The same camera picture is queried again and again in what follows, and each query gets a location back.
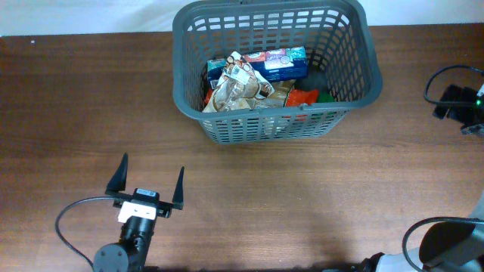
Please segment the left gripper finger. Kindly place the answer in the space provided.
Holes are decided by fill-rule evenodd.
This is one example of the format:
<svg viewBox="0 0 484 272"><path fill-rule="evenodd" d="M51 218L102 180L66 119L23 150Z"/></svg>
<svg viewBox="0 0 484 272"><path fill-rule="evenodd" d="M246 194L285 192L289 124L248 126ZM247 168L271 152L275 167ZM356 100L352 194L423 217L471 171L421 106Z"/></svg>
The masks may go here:
<svg viewBox="0 0 484 272"><path fill-rule="evenodd" d="M183 191L184 173L185 173L185 167L182 166L178 175L178 180L172 197L172 204L174 206L184 205L184 191Z"/></svg>
<svg viewBox="0 0 484 272"><path fill-rule="evenodd" d="M121 162L106 186L107 192L118 193L126 189L126 179L129 164L128 153L124 153Z"/></svg>

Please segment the brown cookie snack bag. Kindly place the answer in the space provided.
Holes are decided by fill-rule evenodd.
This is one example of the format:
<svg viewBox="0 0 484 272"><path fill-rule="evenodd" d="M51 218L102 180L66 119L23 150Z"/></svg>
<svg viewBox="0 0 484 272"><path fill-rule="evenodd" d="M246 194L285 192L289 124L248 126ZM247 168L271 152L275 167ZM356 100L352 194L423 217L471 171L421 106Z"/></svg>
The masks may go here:
<svg viewBox="0 0 484 272"><path fill-rule="evenodd" d="M243 55L233 51L225 61L203 113L253 110L274 92L271 83Z"/></svg>

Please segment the beige paper food bag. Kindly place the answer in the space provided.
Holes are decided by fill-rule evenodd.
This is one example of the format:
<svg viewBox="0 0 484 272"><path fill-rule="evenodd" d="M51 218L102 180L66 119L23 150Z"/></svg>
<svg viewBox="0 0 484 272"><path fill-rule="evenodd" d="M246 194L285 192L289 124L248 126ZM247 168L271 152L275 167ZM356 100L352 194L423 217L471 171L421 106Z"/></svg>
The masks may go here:
<svg viewBox="0 0 484 272"><path fill-rule="evenodd" d="M295 79L272 82L271 86L275 91L263 101L265 105L269 108L284 107L295 82Z"/></svg>

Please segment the grey plastic shopping basket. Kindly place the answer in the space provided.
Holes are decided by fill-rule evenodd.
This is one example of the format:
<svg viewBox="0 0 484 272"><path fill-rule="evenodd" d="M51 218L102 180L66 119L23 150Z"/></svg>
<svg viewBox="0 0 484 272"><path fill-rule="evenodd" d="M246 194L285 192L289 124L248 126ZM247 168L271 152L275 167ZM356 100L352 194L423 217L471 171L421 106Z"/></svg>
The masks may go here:
<svg viewBox="0 0 484 272"><path fill-rule="evenodd" d="M364 8L344 1L199 1L175 16L173 97L219 144L317 138L350 110L373 103L383 87ZM227 57L302 46L312 83L330 103L205 113L206 64Z"/></svg>

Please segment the green lid spice jar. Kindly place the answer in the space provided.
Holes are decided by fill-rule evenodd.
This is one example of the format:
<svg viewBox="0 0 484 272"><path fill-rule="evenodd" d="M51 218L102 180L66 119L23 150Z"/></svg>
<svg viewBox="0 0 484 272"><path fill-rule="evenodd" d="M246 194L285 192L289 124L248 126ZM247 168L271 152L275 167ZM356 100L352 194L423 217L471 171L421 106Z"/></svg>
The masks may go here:
<svg viewBox="0 0 484 272"><path fill-rule="evenodd" d="M326 91L320 91L318 94L318 98L316 100L316 102L319 104L333 103L334 101L335 101L334 97Z"/></svg>

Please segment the red spaghetti pasta packet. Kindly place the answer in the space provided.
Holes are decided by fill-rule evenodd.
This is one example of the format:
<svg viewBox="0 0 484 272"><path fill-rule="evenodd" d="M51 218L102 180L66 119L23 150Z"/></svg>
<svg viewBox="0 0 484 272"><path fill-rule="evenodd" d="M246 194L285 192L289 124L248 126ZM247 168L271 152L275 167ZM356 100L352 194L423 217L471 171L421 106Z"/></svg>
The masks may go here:
<svg viewBox="0 0 484 272"><path fill-rule="evenodd" d="M231 110L254 110L254 109L268 109L263 102L265 99L257 100L255 98L238 98L235 101L226 104L215 104L212 96L213 91L209 91L210 98L206 100L206 106L203 109L204 113L224 112ZM298 107L303 104L311 105L316 103L319 91L314 89L312 91L301 91L293 88L289 93L284 107Z"/></svg>

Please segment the multicolour tissue multipack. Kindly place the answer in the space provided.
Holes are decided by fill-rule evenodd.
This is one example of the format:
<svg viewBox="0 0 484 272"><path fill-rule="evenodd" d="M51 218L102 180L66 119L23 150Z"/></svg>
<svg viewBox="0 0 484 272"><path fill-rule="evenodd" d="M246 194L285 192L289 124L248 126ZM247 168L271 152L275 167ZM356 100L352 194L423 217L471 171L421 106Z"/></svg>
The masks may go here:
<svg viewBox="0 0 484 272"><path fill-rule="evenodd" d="M287 81L307 77L309 65L304 47L280 48L251 54L232 52L228 57L207 61L207 82L212 89L225 79L244 85Z"/></svg>

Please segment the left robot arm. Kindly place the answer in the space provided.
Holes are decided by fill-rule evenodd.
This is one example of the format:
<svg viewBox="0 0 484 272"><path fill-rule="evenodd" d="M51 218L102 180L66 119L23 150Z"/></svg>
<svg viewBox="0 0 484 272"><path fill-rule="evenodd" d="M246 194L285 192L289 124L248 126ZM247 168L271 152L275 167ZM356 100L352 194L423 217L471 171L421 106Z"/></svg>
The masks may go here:
<svg viewBox="0 0 484 272"><path fill-rule="evenodd" d="M129 157L124 154L105 194L113 197L113 206L119 209L117 220L122 224L119 240L102 246L94 256L94 272L143 271L158 218L169 218L174 209L184 207L181 168L171 202L160 200L152 190L137 188L127 194L126 182Z"/></svg>

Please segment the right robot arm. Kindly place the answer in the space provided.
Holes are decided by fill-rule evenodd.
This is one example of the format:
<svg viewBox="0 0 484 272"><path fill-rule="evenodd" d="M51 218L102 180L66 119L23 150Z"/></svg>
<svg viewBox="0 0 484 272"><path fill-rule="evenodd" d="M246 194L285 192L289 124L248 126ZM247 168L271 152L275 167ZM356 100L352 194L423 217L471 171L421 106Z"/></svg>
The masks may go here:
<svg viewBox="0 0 484 272"><path fill-rule="evenodd" d="M433 115L462 124L462 134L483 136L483 90L450 85ZM482 271L483 199L466 218L434 217L412 225L404 234L402 253L377 253L353 271Z"/></svg>

